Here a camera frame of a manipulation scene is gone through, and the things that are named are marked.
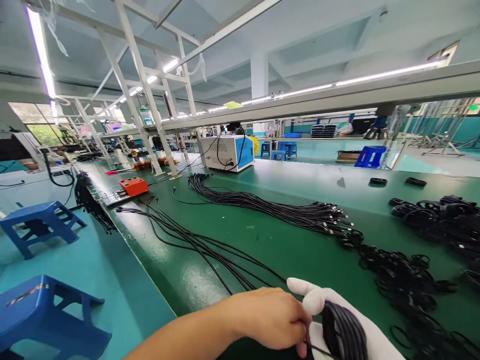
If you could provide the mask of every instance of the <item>chair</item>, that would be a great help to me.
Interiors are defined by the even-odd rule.
[[[62,298],[58,305],[55,296]],[[0,354],[31,339],[59,349],[56,360],[72,356],[96,360],[112,336],[92,323],[92,305],[104,302],[47,275],[21,283],[0,294]],[[73,303],[81,304],[82,319],[64,311]]]
[[[281,161],[287,161],[287,153],[285,150],[273,150],[271,152],[271,159],[272,160],[281,160]]]
[[[385,146],[364,146],[358,156],[355,166],[357,168],[377,169],[380,167],[380,160],[386,151],[387,148]]]
[[[23,207],[0,219],[0,227],[10,237],[25,260],[34,257],[29,250],[30,245],[45,242],[56,236],[63,238],[68,244],[77,241],[79,236],[72,230],[75,223],[79,223],[82,227],[87,226],[59,201]],[[29,230],[21,237],[13,228],[18,224],[24,224]]]
[[[287,157],[291,157],[292,155],[297,156],[297,143],[294,141],[286,142],[285,151]]]
[[[270,156],[270,143],[269,142],[262,142],[261,144],[261,151],[260,151],[260,156],[262,157],[264,155],[264,152]]]

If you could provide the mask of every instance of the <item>orange box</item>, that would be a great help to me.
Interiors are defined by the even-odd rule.
[[[120,186],[131,197],[149,191],[149,186],[147,185],[147,182],[138,176],[129,177],[126,180],[120,180]]]

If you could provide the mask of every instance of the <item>green workbench surface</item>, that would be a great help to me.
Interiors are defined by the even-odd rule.
[[[189,155],[191,160],[198,157],[197,154]],[[175,156],[180,160],[182,155]],[[183,169],[184,164],[182,159],[178,168]],[[250,192],[270,201],[293,205],[306,205],[308,201],[338,204],[354,223],[353,227],[363,232],[366,244],[400,251],[408,256],[428,255],[431,259],[430,272],[437,280],[455,281],[466,267],[444,246],[422,240],[398,218],[390,215],[388,201],[400,198],[415,203],[419,200],[439,200],[443,195],[457,195],[480,202],[478,178],[261,159],[240,173],[205,169],[198,164],[200,160],[193,164],[197,166],[183,171],[178,179],[150,186],[150,192],[158,197],[162,210],[190,231],[238,247],[285,278],[297,277],[321,287],[333,288],[376,323],[390,339],[389,327],[402,326],[402,318],[378,293],[374,273],[360,268],[357,253],[342,249],[331,236],[289,225],[264,213],[233,206],[181,203],[173,198],[173,187],[176,187],[175,195],[181,200],[200,202],[195,192],[188,188],[188,175],[205,172],[214,174],[207,180],[207,186]],[[135,175],[149,184],[163,176],[153,176],[149,170],[106,176],[105,171],[112,168],[105,160],[82,163],[78,167],[89,173],[97,192]],[[424,188],[405,184],[407,177],[422,179],[428,184]],[[384,178],[388,184],[384,187],[369,185],[370,178]],[[105,196],[103,192],[96,195]],[[122,206],[140,207],[131,200]],[[146,217],[117,213],[114,207],[108,211],[112,220],[177,316],[202,309],[228,296],[201,255],[162,243],[153,234]],[[163,232],[159,233],[169,239]],[[215,266],[233,291],[243,290],[222,265]],[[274,286],[286,289],[265,270],[248,262],[245,267]],[[457,293],[437,296],[436,300],[438,309],[432,315],[447,330],[459,331],[478,343],[479,295],[460,285]],[[251,344],[239,348],[252,351]],[[255,350],[256,354],[265,355],[265,350],[259,347]],[[230,351],[231,354],[239,354],[238,348]]]

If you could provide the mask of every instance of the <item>ceiling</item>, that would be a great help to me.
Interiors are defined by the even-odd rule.
[[[111,0],[64,0],[71,10],[120,28]],[[160,14],[170,0],[134,0]],[[257,0],[183,0],[168,22],[204,40],[235,12]],[[459,40],[480,24],[478,0],[283,0],[216,43],[203,54],[207,82],[192,76],[195,100],[211,104],[252,98],[250,58],[267,54],[269,92],[294,91],[333,81],[423,64],[436,51]],[[177,43],[164,29],[128,13],[135,35],[177,54]],[[20,0],[0,1],[0,70],[40,76],[31,30]],[[96,31],[56,17],[56,35],[65,56],[47,32],[51,67],[58,80],[99,85],[110,69]],[[126,41],[109,35],[118,54]],[[195,47],[184,41],[188,53]],[[146,66],[155,68],[153,51],[140,47]],[[170,59],[163,56],[164,62]],[[192,70],[198,57],[189,61]],[[138,80],[129,51],[120,61],[125,78]],[[108,87],[118,88],[111,76]],[[186,99],[185,87],[170,82]]]

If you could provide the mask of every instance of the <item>white glove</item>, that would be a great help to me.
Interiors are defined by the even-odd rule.
[[[292,293],[303,296],[303,308],[312,315],[320,314],[325,306],[325,301],[338,304],[350,310],[360,321],[366,335],[366,349],[368,351],[368,360],[405,360],[402,354],[392,345],[384,333],[367,317],[363,316],[356,308],[349,304],[347,300],[341,297],[331,288],[319,287],[305,280],[289,277],[286,284]],[[313,346],[322,349],[328,353],[330,350],[324,340],[324,331],[322,324],[312,322],[308,329],[310,342]],[[332,360],[317,350],[312,350],[315,360]]]

